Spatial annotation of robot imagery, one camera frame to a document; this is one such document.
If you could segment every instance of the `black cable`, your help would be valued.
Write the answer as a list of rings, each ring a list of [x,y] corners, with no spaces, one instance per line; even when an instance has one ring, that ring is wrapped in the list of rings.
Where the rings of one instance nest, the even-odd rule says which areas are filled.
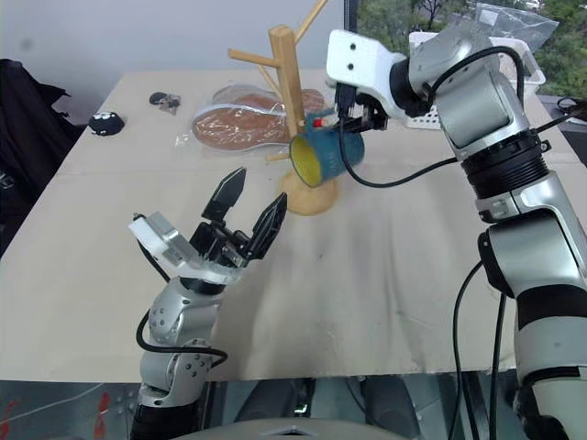
[[[497,440],[497,374],[499,373],[499,354],[502,346],[502,329],[504,328],[505,301],[504,293],[499,299],[497,322],[495,323],[495,343],[493,345],[492,384],[489,398],[489,440]]]
[[[515,65],[515,94],[517,95],[517,99],[520,100],[520,104],[522,108],[524,108],[524,63],[520,58],[520,55],[512,48],[508,48],[507,46],[494,46],[492,48],[482,49],[478,52],[473,53],[469,57],[465,58],[464,60],[459,61],[457,64],[452,66],[450,69],[442,73],[438,79],[434,82],[430,90],[428,91],[428,103],[432,105],[434,103],[434,98],[436,97],[436,93],[438,87],[446,81],[450,76],[458,72],[460,69],[468,66],[472,62],[480,60],[481,58],[488,57],[490,55],[494,55],[496,53],[504,53],[508,55]]]
[[[449,165],[450,163],[458,162],[458,160],[456,158],[444,159],[444,160],[441,160],[440,162],[437,162],[437,163],[434,163],[428,167],[425,167],[422,170],[415,172],[414,174],[411,174],[407,177],[404,177],[404,178],[400,179],[399,181],[389,181],[387,183],[376,183],[373,181],[364,180],[363,178],[361,178],[361,176],[359,176],[359,174],[357,174],[352,169],[352,165],[349,162],[349,157],[347,156],[347,149],[345,148],[344,123],[342,120],[340,120],[340,123],[338,124],[338,144],[340,146],[340,155],[342,156],[342,162],[345,164],[345,168],[349,172],[350,176],[355,181],[360,183],[361,185],[369,186],[371,188],[392,188],[394,186],[408,183],[409,181],[412,181],[416,177],[420,177],[421,175],[426,174],[427,172],[431,172],[431,171],[435,170],[436,168],[443,167],[444,165]]]
[[[562,105],[561,103],[563,101],[571,101],[572,104]],[[587,100],[575,99],[571,98],[570,96],[565,96],[564,98],[560,98],[557,101],[557,107],[564,115],[547,122],[538,128],[535,128],[537,133],[541,133],[545,130],[548,130],[549,128],[557,126],[561,122],[565,122],[567,119],[571,119],[572,117],[578,117],[587,121]]]
[[[460,401],[462,399],[462,370],[460,369],[460,354],[459,354],[459,308],[460,303],[462,302],[462,297],[467,290],[467,286],[471,282],[477,270],[481,268],[483,263],[480,261],[471,269],[467,278],[460,286],[459,294],[457,295],[457,301],[455,301],[455,309],[452,315],[452,349],[455,356],[455,366],[457,368],[457,400],[455,402],[455,410],[452,414],[452,421],[450,422],[450,431],[449,431],[449,440],[452,440],[455,431],[457,429],[457,420],[459,418],[459,407]]]
[[[151,351],[153,353],[195,353],[202,355],[218,356],[220,359],[212,363],[212,368],[222,364],[224,361],[228,359],[228,353],[226,351],[217,350],[215,348],[197,346],[152,346],[143,338],[143,331],[148,320],[149,310],[140,320],[140,323],[137,327],[137,344],[145,351]]]
[[[133,221],[137,220],[138,218],[145,218],[143,214],[135,214],[133,216]],[[169,275],[163,270],[163,268],[159,265],[157,260],[148,252],[147,249],[140,244],[137,240],[138,246],[140,247],[140,251],[143,253],[147,261],[150,265],[161,275],[161,277],[165,280],[165,282],[170,281]],[[220,359],[214,361],[212,363],[212,368],[222,364],[224,361],[228,359],[228,353],[226,351],[217,350],[215,348],[208,348],[208,347],[196,347],[196,346],[153,346],[149,344],[143,338],[143,332],[145,330],[145,325],[149,320],[149,312],[150,309],[145,313],[143,318],[140,320],[140,323],[137,327],[136,339],[137,344],[145,351],[150,351],[153,353],[195,353],[195,354],[202,354],[202,355],[210,355],[210,356],[218,356]]]
[[[350,393],[350,397],[352,397],[352,400],[355,401],[355,403],[357,404],[357,406],[359,407],[360,411],[365,414],[365,418],[367,419],[367,422],[369,422],[370,424],[377,426],[378,428],[382,428],[385,429],[385,427],[381,426],[379,423],[377,423],[377,421],[375,419],[373,419],[369,413],[367,412],[367,410],[365,409],[365,407],[360,403],[359,398],[357,397],[357,395],[355,394],[355,391],[352,390],[352,387],[350,386],[349,383],[349,378],[344,378],[345,379],[345,385],[347,385],[347,389],[349,390]]]

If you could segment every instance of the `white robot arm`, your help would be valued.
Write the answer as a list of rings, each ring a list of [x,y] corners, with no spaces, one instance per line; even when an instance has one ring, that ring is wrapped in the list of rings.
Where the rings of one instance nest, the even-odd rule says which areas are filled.
[[[131,440],[193,432],[207,373],[227,359],[227,353],[210,347],[223,290],[239,280],[251,260],[265,257],[287,208],[282,193],[261,213],[251,237],[229,230],[224,217],[242,193],[245,176],[239,168],[220,182],[202,212],[208,222],[200,223],[189,241],[160,213],[136,214],[129,226],[167,281],[138,326],[137,342],[145,353]],[[146,325],[149,341],[143,339]]]
[[[473,29],[455,27],[408,59],[374,39],[335,30],[327,76],[353,88],[357,101],[362,94],[374,98],[387,117],[419,116],[436,103],[450,147],[477,194],[479,215],[492,224],[479,239],[489,282],[516,299],[526,432],[540,440],[584,439],[587,240],[556,172],[542,159],[548,143],[526,119],[521,72],[516,94],[496,54],[474,58],[491,47]],[[349,113],[349,99],[341,108],[343,101],[341,125]]]

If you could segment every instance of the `mug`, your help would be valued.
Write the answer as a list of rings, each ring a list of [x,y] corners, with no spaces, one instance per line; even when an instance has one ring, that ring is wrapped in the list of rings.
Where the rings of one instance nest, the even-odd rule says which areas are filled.
[[[290,142],[290,159],[300,179],[311,188],[334,179],[347,170],[340,154],[337,129],[314,129],[296,135]],[[351,165],[365,157],[365,144],[358,133],[344,133],[345,151]]]

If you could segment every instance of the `white tabletop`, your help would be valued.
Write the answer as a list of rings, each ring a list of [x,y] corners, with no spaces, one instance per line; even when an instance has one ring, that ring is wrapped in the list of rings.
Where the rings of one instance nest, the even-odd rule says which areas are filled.
[[[322,71],[303,87],[326,91]],[[222,177],[244,165],[244,193],[227,225],[250,231],[275,197],[287,161],[175,146],[195,110],[229,81],[262,85],[256,71],[126,75],[103,105],[127,125],[112,137],[86,130],[0,261],[0,379],[139,381],[137,323],[163,284],[127,230],[132,213],[161,211],[186,236]],[[176,116],[148,103],[179,94]],[[530,120],[549,120],[539,101]],[[550,167],[587,224],[587,170],[555,128]],[[389,180],[451,156],[439,131],[391,123],[365,135],[358,171]],[[437,372],[454,369],[450,318],[479,259],[485,229],[464,172],[450,165],[391,190],[339,178],[340,199],[315,217],[288,214],[265,260],[225,290],[214,346],[230,358],[212,380]],[[479,275],[463,302],[464,369],[491,364],[498,295]],[[502,368],[514,365],[510,303]]]

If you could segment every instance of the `white basket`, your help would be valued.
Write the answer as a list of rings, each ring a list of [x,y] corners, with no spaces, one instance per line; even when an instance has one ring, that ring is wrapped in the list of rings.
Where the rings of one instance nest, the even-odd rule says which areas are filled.
[[[412,51],[415,47],[419,46],[420,44],[428,41],[429,39],[433,38],[436,35],[436,32],[412,32],[409,37],[410,42],[410,51]],[[492,44],[494,46],[507,46],[515,50],[520,57],[522,58],[522,62],[524,66],[528,69],[528,73],[530,76],[526,76],[524,79],[524,97],[527,98],[529,95],[535,94],[537,88],[546,82],[546,78],[544,73],[538,67],[538,63],[532,55],[530,48],[526,44],[525,41],[516,38],[501,38],[501,37],[490,37]],[[508,59],[507,55],[500,54],[500,58]],[[507,64],[502,62],[501,66],[506,70]],[[509,71],[503,71],[505,76],[510,78],[510,82],[513,86],[515,86],[515,78],[511,78],[513,73]],[[440,123],[438,122],[436,106],[434,105],[430,112],[421,117],[410,117],[407,118],[405,125],[409,128],[425,128],[430,130],[439,130]]]
[[[435,35],[436,32],[412,32],[409,37],[410,51],[433,38]],[[537,88],[546,82],[546,78],[538,67],[538,63],[526,42],[516,38],[489,37],[489,39],[494,46],[507,46],[520,55],[524,66],[527,68],[528,73],[530,73],[530,76],[524,79],[524,96],[535,94]],[[511,78],[513,75],[508,75],[507,73],[505,72],[505,76],[510,79],[511,83],[515,84],[515,78]]]

